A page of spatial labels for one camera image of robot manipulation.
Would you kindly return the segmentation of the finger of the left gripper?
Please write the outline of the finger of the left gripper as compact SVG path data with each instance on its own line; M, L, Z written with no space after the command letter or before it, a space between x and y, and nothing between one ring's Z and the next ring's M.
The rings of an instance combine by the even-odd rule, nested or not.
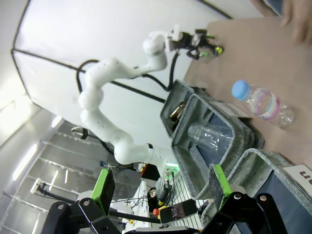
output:
M213 46L212 48L208 48L208 52L201 52L198 48L189 50L186 55L194 60L199 60L202 57L217 57L224 52L224 48L222 46Z
M215 39L215 36L209 34L206 29L195 29L194 40L200 41L201 39Z

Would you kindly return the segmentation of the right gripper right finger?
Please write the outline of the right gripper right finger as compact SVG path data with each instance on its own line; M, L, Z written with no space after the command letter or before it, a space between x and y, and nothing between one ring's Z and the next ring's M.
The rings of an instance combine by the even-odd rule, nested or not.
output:
M245 223L253 234L286 234L272 195L250 197L233 191L219 164L210 165L209 183L217 212L203 228L204 234L228 234L236 223Z

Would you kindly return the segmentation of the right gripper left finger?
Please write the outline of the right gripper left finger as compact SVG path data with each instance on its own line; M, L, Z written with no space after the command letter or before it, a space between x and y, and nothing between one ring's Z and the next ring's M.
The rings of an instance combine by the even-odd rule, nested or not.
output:
M108 217L115 190L111 169L103 169L90 197L82 198L69 205L54 202L44 223L46 234L77 234L90 228L95 234L114 234L116 227Z

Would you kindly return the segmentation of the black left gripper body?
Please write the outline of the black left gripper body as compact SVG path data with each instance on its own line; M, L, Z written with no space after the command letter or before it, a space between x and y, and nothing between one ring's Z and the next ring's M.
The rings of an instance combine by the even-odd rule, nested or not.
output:
M192 45L193 37L194 35L191 35L187 32L180 32L178 40L175 40L175 50L194 50L195 46Z

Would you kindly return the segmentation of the person's left hand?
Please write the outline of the person's left hand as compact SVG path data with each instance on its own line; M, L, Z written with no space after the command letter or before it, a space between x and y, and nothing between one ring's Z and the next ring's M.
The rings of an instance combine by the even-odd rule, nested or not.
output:
M292 40L312 44L312 1L284 0L282 26L292 23Z

